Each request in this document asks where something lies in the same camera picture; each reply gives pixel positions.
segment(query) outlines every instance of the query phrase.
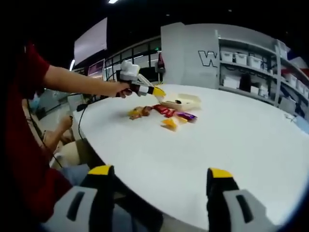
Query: round table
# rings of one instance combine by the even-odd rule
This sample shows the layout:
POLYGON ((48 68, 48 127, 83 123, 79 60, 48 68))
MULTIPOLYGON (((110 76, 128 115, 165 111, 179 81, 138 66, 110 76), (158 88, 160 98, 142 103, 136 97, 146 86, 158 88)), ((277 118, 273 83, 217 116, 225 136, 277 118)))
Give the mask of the round table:
MULTIPOLYGON (((240 189, 250 191, 268 218, 283 224, 303 196, 309 174, 309 136, 271 105, 215 89, 162 85, 167 94, 200 97, 195 124, 176 132, 164 119, 130 120, 128 111, 157 104, 154 96, 108 98, 90 105, 81 130, 116 175, 152 206, 182 222, 208 229, 206 174, 229 171, 240 189)), ((81 112, 74 112, 77 121, 81 112)))

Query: shelving unit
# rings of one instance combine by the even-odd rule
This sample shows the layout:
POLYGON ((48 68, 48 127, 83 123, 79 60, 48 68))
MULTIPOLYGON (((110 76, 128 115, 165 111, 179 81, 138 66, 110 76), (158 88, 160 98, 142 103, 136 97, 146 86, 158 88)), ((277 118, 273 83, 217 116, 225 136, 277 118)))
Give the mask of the shelving unit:
POLYGON ((219 47, 222 47, 222 46, 223 47, 232 47, 232 48, 235 48, 235 49, 246 50, 248 52, 257 53, 257 54, 260 54, 261 56, 268 57, 270 60, 276 61, 277 70, 278 70, 277 74, 271 74, 271 73, 269 73, 265 70, 255 69, 255 68, 247 66, 247 65, 241 65, 241 64, 226 62, 226 61, 222 61, 222 60, 220 61, 220 65, 230 65, 230 66, 235 66, 235 67, 239 67, 239 68, 244 68, 244 69, 253 71, 255 73, 263 74, 266 77, 270 77, 277 84, 276 95, 275 95, 274 101, 271 101, 271 100, 268 100, 268 99, 265 100, 265 98, 263 98, 261 96, 257 96, 255 94, 251 94, 251 93, 248 93, 248 92, 243 92, 242 90, 239 90, 239 89, 233 89, 233 88, 224 87, 224 86, 219 86, 219 89, 224 90, 224 91, 234 92, 234 93, 241 94, 241 95, 247 96, 247 97, 256 98, 258 100, 271 103, 274 106, 278 107, 279 96, 280 96, 280 92, 281 92, 281 83, 282 83, 282 86, 286 86, 289 89, 291 89, 293 92, 296 93, 296 95, 299 98, 299 103, 304 102, 306 105, 308 105, 309 100, 298 89, 291 86, 287 81, 281 79, 281 68, 282 68, 282 66, 284 66, 291 73, 293 73, 297 77, 298 80, 300 80, 303 84, 305 84, 307 87, 309 87, 309 77, 307 77, 293 63, 291 63, 290 61, 288 61, 285 58, 282 58, 280 56, 279 41, 278 40, 274 40, 273 49, 269 49, 269 48, 265 48, 265 47, 262 47, 260 45, 249 43, 249 42, 242 41, 242 40, 231 39, 231 38, 221 38, 221 37, 218 37, 218 38, 219 38, 219 47))
POLYGON ((219 89, 227 91, 227 92, 231 92, 231 93, 237 93, 239 95, 246 96, 246 97, 249 97, 249 98, 257 99, 257 100, 269 103, 271 105, 275 104, 275 102, 270 100, 270 99, 266 99, 266 98, 261 97, 261 96, 259 96, 257 94, 249 93, 249 92, 237 89, 237 88, 230 88, 230 87, 226 87, 226 86, 219 86, 219 89))

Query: floor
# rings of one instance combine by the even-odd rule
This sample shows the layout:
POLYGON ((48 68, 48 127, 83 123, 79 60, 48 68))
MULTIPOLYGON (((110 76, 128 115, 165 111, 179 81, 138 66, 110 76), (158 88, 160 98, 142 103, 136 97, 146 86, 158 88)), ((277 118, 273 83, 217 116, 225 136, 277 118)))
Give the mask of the floor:
MULTIPOLYGON (((61 118, 70 114, 70 108, 68 104, 61 105, 55 110, 49 112, 47 116, 40 120, 41 126, 45 130, 54 130, 61 118)), ((76 139, 80 138, 78 134, 78 122, 73 121, 72 130, 76 139)), ((204 232, 195 227, 189 226, 183 222, 180 222, 168 215, 163 215, 164 223, 161 232, 204 232)))

